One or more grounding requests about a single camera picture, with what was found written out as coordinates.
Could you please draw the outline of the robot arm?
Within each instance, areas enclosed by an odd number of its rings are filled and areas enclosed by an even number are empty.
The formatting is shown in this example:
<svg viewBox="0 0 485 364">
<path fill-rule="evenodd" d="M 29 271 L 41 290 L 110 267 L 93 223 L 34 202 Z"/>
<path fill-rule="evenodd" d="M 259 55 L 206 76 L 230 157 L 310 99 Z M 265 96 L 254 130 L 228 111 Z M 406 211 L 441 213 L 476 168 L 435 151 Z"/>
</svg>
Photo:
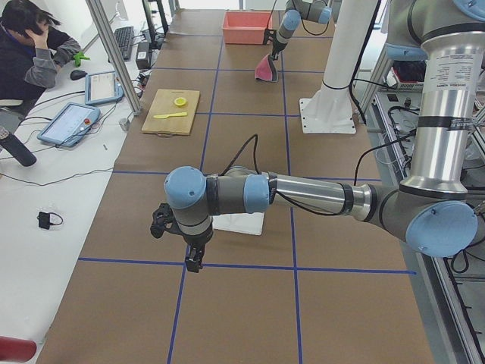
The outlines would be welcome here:
<svg viewBox="0 0 485 364">
<path fill-rule="evenodd" d="M 427 256 L 453 256 L 470 245 L 478 218 L 460 175 L 484 54 L 484 3 L 394 1 L 390 11 L 389 56 L 427 62 L 409 176 L 397 188 L 352 187 L 235 165 L 210 176 L 177 168 L 164 182 L 167 200 L 154 212 L 150 231 L 186 241 L 189 271 L 202 268 L 214 216 L 264 212 L 274 202 L 351 215 Z"/>
<path fill-rule="evenodd" d="M 283 19 L 277 30 L 264 29 L 263 45 L 272 44 L 271 53 L 267 56 L 270 63 L 277 61 L 280 53 L 286 48 L 294 32 L 304 20 L 316 24 L 329 24 L 332 8 L 326 1 L 287 1 Z"/>
</svg>

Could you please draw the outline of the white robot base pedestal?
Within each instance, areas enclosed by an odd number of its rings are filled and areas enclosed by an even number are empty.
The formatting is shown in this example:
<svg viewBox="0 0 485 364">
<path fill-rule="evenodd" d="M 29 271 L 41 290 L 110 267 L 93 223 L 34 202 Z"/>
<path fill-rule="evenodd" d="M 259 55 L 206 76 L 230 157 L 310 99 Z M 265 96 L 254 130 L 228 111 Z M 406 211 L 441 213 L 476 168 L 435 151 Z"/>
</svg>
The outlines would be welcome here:
<svg viewBox="0 0 485 364">
<path fill-rule="evenodd" d="M 377 0 L 341 3 L 321 88 L 312 98 L 299 100 L 304 133 L 356 132 L 349 87 L 379 8 Z"/>
</svg>

